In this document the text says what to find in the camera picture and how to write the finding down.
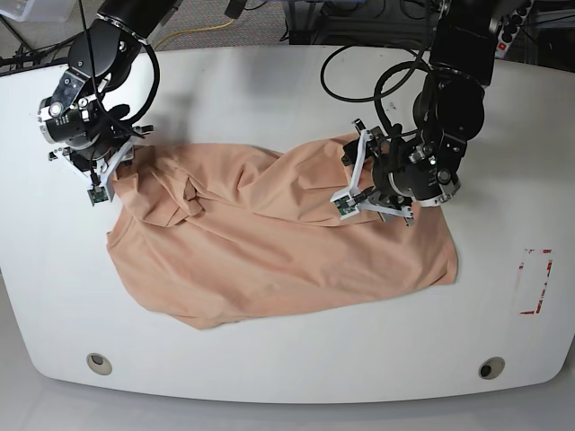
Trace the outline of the black robot arm image left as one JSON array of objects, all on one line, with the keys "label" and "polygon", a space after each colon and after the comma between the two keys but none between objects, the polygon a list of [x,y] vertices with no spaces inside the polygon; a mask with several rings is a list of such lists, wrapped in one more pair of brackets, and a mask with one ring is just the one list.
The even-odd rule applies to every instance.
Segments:
[{"label": "black robot arm image left", "polygon": [[[150,44],[180,6],[170,1],[106,1],[91,24],[84,24],[69,50],[67,69],[53,94],[38,111],[40,131],[80,174],[88,174],[93,188],[102,186],[99,161],[109,161],[131,138],[153,132],[139,121],[151,108],[160,83],[160,66]],[[143,106],[132,113],[127,104],[105,108],[104,96],[127,80],[141,52],[151,61],[153,82]]]}]

